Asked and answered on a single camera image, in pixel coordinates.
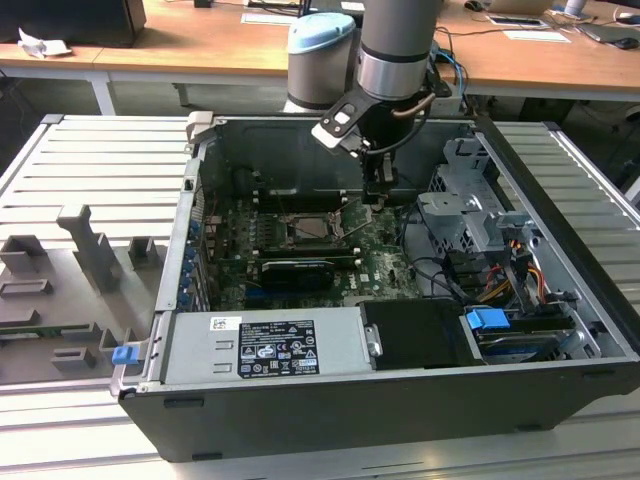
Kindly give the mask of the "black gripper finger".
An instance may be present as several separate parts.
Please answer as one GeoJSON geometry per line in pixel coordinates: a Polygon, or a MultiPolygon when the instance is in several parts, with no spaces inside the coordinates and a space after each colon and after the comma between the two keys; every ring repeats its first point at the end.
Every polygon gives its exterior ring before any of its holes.
{"type": "Polygon", "coordinates": [[[383,206],[398,184],[394,157],[365,157],[363,161],[363,203],[383,206]]]}

